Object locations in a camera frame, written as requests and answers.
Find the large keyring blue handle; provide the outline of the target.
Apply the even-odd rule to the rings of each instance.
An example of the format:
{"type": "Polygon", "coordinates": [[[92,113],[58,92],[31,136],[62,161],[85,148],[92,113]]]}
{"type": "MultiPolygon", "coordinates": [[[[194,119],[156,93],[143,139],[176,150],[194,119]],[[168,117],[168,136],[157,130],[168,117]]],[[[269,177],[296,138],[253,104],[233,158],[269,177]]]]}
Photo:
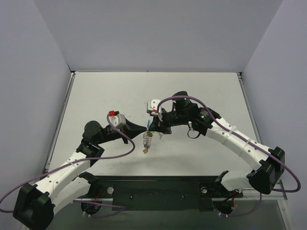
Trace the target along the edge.
{"type": "Polygon", "coordinates": [[[149,131],[150,124],[151,124],[151,121],[148,120],[146,132],[144,132],[144,134],[143,134],[143,147],[144,147],[143,153],[144,154],[148,153],[148,151],[151,147],[153,134],[149,131]]]}

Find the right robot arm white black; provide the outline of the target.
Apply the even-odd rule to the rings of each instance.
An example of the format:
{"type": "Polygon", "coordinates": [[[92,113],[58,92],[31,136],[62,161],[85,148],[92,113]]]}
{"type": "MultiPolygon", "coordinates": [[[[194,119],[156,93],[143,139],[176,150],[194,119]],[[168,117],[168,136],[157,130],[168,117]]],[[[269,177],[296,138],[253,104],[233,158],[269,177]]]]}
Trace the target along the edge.
{"type": "Polygon", "coordinates": [[[218,195],[225,196],[230,191],[245,188],[266,195],[274,190],[285,171],[285,152],[281,148],[272,149],[247,137],[200,100],[188,96],[186,91],[180,91],[168,100],[173,106],[170,112],[162,107],[167,99],[147,103],[147,113],[154,117],[150,131],[170,134],[172,127],[187,125],[190,130],[224,145],[249,165],[250,170],[221,173],[214,184],[218,195]]]}

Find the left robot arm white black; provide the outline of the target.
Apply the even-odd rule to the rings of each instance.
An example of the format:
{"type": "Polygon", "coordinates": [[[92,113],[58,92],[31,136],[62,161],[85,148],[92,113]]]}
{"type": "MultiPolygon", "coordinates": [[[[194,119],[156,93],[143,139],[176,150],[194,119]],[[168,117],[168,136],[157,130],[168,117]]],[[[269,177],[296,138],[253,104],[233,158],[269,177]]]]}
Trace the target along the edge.
{"type": "Polygon", "coordinates": [[[84,127],[83,138],[76,151],[60,167],[36,179],[34,184],[21,186],[13,217],[31,230],[45,230],[55,214],[75,199],[94,197],[102,188],[99,179],[87,172],[102,159],[100,144],[123,139],[125,143],[147,130],[122,115],[108,116],[108,126],[90,121],[84,127]]]}

